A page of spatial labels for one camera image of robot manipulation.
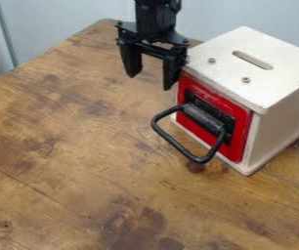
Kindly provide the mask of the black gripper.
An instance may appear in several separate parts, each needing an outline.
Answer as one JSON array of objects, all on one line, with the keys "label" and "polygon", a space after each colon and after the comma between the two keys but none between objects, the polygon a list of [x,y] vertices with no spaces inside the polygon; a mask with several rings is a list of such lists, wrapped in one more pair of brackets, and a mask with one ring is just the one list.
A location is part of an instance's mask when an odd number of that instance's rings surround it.
[{"label": "black gripper", "polygon": [[142,53],[156,53],[162,60],[162,90],[178,81],[188,62],[188,39],[176,31],[180,3],[136,3],[136,21],[118,21],[117,45],[126,74],[142,70]]}]

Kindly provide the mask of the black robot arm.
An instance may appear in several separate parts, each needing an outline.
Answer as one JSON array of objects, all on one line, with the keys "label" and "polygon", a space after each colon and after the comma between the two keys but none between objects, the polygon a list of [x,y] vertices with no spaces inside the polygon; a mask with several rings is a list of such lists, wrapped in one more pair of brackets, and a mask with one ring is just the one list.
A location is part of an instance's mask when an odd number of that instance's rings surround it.
[{"label": "black robot arm", "polygon": [[136,21],[118,21],[116,38],[126,74],[142,71],[142,55],[162,60],[162,89],[178,81],[188,63],[189,40],[176,31],[181,0],[134,0]]}]

